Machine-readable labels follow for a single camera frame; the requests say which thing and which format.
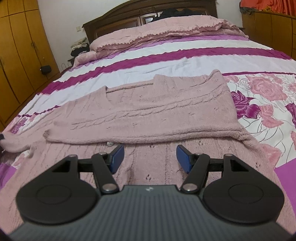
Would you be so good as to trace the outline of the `pink knit sweater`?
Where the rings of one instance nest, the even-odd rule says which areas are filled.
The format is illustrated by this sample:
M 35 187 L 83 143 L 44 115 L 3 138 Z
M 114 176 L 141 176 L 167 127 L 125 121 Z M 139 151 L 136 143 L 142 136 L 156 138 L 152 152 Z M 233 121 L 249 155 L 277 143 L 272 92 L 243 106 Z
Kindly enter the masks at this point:
M 70 154 L 89 158 L 123 144 L 125 158 L 114 175 L 119 186 L 185 180 L 177 145 L 221 158 L 234 154 L 280 183 L 260 144 L 239 122 L 228 85 L 218 70 L 200 77 L 156 75 L 150 81 L 102 87 L 36 119 L 21 133 L 4 132 L 3 161 L 18 169 L 1 190 L 1 229 L 22 219 L 16 194 L 26 183 Z

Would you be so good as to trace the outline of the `dark nightstand with clothes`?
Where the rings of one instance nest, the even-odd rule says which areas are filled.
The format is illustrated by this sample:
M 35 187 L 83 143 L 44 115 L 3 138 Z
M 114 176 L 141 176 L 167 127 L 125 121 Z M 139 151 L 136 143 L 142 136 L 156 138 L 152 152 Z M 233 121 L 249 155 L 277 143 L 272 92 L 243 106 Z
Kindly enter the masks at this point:
M 74 65 L 75 58 L 80 55 L 81 53 L 86 53 L 90 51 L 89 48 L 89 42 L 86 37 L 76 41 L 71 47 L 71 59 L 68 60 L 68 62 L 71 63 L 71 65 Z

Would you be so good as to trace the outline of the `floral striped bed sheet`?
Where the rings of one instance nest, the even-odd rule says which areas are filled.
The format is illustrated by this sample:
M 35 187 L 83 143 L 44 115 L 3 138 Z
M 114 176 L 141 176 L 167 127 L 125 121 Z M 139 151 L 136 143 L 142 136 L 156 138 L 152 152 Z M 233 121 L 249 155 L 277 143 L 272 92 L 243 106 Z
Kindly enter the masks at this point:
M 295 156 L 295 61 L 238 36 L 163 41 L 82 65 L 37 94 L 4 132 L 21 133 L 41 116 L 102 87 L 150 81 L 156 75 L 200 77 L 214 70 L 228 85 L 238 122 L 266 145 L 273 169 L 290 161 Z M 2 157 L 1 190 L 18 169 Z

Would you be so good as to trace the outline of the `wooden wardrobe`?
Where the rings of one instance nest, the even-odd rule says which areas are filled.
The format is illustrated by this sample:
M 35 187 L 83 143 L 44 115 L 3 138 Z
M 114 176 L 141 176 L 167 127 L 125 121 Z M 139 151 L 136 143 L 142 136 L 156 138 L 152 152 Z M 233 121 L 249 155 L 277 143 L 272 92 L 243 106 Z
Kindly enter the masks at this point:
M 41 66 L 50 65 L 43 75 Z M 37 1 L 1 1 L 1 130 L 61 76 Z

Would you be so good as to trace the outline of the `pink knit blanket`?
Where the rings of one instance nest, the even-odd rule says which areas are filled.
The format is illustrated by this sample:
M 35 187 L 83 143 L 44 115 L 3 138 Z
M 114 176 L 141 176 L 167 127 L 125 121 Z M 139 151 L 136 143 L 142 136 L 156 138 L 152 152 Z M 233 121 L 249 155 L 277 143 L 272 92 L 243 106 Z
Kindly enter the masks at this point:
M 248 38 L 230 21 L 213 16 L 192 15 L 165 18 L 139 27 L 114 31 L 95 39 L 90 44 L 89 52 L 75 58 L 73 68 L 146 44 L 186 37 L 216 35 Z

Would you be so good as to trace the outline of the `orange curtain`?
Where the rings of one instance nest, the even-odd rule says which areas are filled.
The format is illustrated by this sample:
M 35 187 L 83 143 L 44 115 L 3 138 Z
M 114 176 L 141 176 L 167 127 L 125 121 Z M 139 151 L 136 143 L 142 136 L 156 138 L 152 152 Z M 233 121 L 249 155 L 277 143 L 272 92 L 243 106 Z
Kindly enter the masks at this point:
M 295 0 L 242 0 L 240 7 L 295 16 Z

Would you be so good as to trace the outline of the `dark wooden headboard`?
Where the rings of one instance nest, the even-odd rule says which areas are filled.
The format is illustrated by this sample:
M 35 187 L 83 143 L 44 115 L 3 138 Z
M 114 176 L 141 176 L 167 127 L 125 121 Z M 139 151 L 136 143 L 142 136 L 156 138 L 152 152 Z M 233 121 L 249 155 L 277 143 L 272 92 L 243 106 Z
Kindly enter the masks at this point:
M 83 24 L 87 39 L 92 43 L 100 36 L 114 31 L 147 24 L 167 9 L 191 9 L 203 15 L 217 17 L 215 1 L 127 1 L 116 6 L 104 15 Z

